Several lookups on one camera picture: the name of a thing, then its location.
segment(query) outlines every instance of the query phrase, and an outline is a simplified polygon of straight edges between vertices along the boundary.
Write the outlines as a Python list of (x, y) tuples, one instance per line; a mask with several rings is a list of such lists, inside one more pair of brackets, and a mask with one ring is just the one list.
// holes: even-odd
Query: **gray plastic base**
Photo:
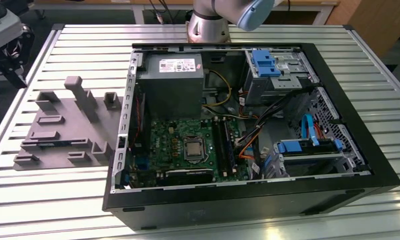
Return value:
[(13, 160), (14, 170), (107, 166), (114, 156), (122, 97), (107, 92), (94, 99), (81, 85), (66, 88), (74, 92), (71, 87), (75, 99), (58, 99), (51, 91), (38, 94), (39, 110)]

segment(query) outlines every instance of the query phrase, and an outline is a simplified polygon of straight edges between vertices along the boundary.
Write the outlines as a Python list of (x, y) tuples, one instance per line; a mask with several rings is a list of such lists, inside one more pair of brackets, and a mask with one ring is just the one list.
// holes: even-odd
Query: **floor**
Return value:
[[(182, 24), (185, 22), (185, 11), (171, 11), (174, 17), (174, 23)], [(150, 11), (143, 11), (145, 23), (157, 24), (157, 19)], [(169, 16), (162, 14), (163, 21), (170, 21)], [(34, 44), (31, 47), (31, 54), (29, 63), (25, 66), (25, 73), (35, 59), (39, 52), (42, 43), (50, 32), (51, 25), (59, 24), (134, 24), (131, 11), (126, 10), (89, 10), (89, 14), (82, 10), (47, 10), (45, 12), (45, 19), (38, 20), (34, 12), (27, 12), (21, 16), (21, 21), (30, 25), (34, 32)], [(386, 56), (381, 59), (385, 64), (397, 65), (393, 71), (393, 75), (400, 81), (400, 41), (394, 44)], [(6, 81), (0, 81), (0, 123), (6, 114), (9, 105), (13, 101), (17, 90)]]

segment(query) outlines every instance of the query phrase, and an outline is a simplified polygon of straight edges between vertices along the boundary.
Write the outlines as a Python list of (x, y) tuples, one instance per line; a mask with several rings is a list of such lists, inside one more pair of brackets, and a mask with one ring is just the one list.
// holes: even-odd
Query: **blue drive bracket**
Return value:
[(278, 153), (293, 153), (293, 152), (301, 152), (302, 148), (298, 141), (283, 141), (281, 143), (277, 143), (277, 149)]
[(313, 116), (310, 114), (303, 114), (303, 116), (301, 117), (301, 123), (299, 123), (301, 127), (299, 127), (299, 134), (301, 134), (301, 138), (306, 139), (309, 138), (311, 140), (311, 145), (313, 146), (318, 146), (318, 140), (315, 137), (315, 130), (314, 130), (314, 122), (313, 122)]
[(259, 77), (279, 77), (281, 72), (275, 68), (275, 59), (267, 50), (251, 50), (251, 63)]

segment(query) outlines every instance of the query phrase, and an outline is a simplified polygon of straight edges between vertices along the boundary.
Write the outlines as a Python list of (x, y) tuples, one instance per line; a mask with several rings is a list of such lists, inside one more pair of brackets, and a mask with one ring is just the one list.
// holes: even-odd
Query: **aluminum workbench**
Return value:
[[(233, 43), (314, 43), (400, 177), (400, 83), (354, 31), (341, 26), (229, 28)], [(51, 30), (0, 125), (0, 238), (83, 239), (398, 239), (400, 187), (334, 212), (219, 225), (133, 232), (102, 212), (106, 167), (11, 170), (38, 109), (41, 90), (59, 98), (66, 76), (81, 76), (94, 96), (123, 94), (131, 43), (182, 43), (183, 25), (65, 25)]]

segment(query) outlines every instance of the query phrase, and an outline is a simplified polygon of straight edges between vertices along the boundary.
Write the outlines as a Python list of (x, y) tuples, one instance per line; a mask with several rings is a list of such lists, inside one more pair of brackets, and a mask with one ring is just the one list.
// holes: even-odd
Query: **power supply label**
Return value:
[(175, 73), (175, 72), (194, 72), (195, 61), (193, 58), (185, 59), (161, 59), (159, 60), (159, 73)]

